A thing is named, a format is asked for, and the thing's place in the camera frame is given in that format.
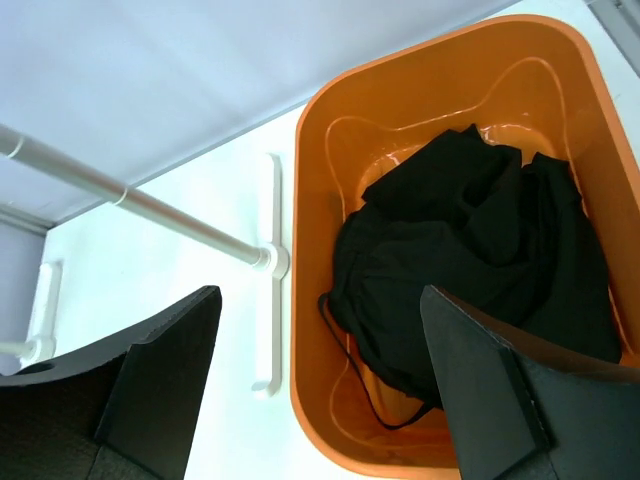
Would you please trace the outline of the black shorts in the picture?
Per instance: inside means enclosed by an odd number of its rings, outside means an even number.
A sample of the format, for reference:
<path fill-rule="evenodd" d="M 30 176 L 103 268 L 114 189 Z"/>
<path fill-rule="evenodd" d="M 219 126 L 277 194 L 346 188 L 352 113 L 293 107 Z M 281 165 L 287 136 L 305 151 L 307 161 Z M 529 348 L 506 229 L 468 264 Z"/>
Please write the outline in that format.
<path fill-rule="evenodd" d="M 356 372 L 442 404 L 420 298 L 447 291 L 502 322 L 616 363 L 609 272 L 567 161 L 447 130 L 369 185 L 342 225 L 319 311 L 350 334 Z"/>

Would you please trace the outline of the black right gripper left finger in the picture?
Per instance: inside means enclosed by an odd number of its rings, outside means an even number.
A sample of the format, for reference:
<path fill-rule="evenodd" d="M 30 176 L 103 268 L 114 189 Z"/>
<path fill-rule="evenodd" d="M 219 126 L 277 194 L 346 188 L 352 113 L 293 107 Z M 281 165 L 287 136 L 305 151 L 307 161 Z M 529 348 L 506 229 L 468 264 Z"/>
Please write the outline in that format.
<path fill-rule="evenodd" d="M 181 479 L 222 309 L 205 286 L 1 379 L 4 479 Z"/>

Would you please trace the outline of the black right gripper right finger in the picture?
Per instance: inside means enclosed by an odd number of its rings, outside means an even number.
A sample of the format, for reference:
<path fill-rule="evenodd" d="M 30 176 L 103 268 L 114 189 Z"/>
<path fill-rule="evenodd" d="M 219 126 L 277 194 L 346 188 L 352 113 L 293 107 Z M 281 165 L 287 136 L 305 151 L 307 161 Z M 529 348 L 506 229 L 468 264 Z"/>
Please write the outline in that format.
<path fill-rule="evenodd" d="M 464 479 L 636 479 L 639 371 L 428 286 L 421 318 Z"/>

